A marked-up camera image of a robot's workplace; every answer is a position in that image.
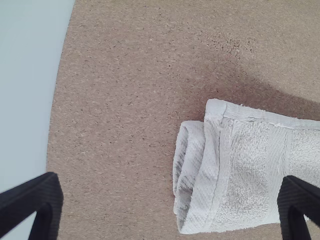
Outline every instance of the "rolled towel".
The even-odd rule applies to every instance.
[[[173,159],[173,211],[182,234],[279,223],[283,177],[320,187],[320,122],[236,105],[206,104],[184,121]]]

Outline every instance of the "cork board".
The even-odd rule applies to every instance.
[[[319,121],[319,11],[316,0],[78,0],[48,144],[59,239],[282,239],[277,224],[179,234],[175,140],[212,98]]]

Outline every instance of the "brown surface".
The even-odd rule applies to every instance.
[[[61,56],[48,170],[60,239],[281,239],[278,225],[180,235],[179,125],[219,98],[320,120],[317,0],[78,0]]]

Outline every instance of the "folded towel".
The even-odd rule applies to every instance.
[[[320,187],[319,174],[320,122],[210,99],[204,122],[184,121],[176,140],[178,230],[224,232],[279,223],[283,177]]]

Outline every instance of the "light blue surface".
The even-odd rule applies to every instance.
[[[0,1],[0,193],[46,171],[51,106],[74,1]],[[28,239],[33,219],[3,239]]]

